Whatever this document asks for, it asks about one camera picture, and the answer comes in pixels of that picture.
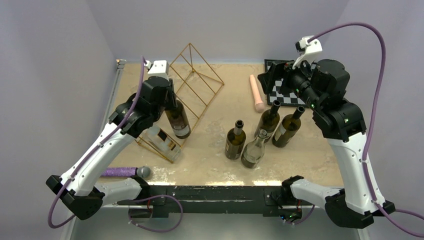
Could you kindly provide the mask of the dark green wine bottle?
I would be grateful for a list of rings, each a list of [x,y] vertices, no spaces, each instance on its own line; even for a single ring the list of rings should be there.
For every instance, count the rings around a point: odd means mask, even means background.
[[[176,105],[175,109],[166,110],[165,114],[175,136],[179,139],[186,139],[191,134],[190,123],[183,103],[176,100]]]

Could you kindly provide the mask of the clear glass liquor bottle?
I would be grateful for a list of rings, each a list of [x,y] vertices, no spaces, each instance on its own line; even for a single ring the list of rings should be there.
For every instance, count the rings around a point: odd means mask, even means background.
[[[145,137],[170,162],[175,162],[179,157],[181,147],[157,125],[148,128],[145,132]]]

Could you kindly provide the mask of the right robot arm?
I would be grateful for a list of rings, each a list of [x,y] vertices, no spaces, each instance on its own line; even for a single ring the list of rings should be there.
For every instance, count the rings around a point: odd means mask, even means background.
[[[339,227],[363,229],[375,217],[393,213],[395,205],[386,200],[376,183],[365,150],[368,130],[361,109],[345,99],[350,74],[337,60],[314,64],[276,60],[258,75],[265,94],[277,81],[280,93],[294,93],[313,112],[312,118],[335,154],[343,188],[330,188],[296,175],[283,181],[280,196],[292,204],[302,200],[325,210]]]

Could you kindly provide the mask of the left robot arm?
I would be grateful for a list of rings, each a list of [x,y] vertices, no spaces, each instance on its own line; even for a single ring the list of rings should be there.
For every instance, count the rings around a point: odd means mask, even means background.
[[[92,217],[104,205],[120,201],[146,203],[150,187],[141,177],[133,175],[109,183],[98,183],[98,179],[122,150],[152,127],[165,110],[175,106],[171,78],[150,76],[143,81],[137,92],[116,107],[87,152],[62,175],[51,175],[46,180],[55,194],[48,216],[53,216],[58,201],[80,220]]]

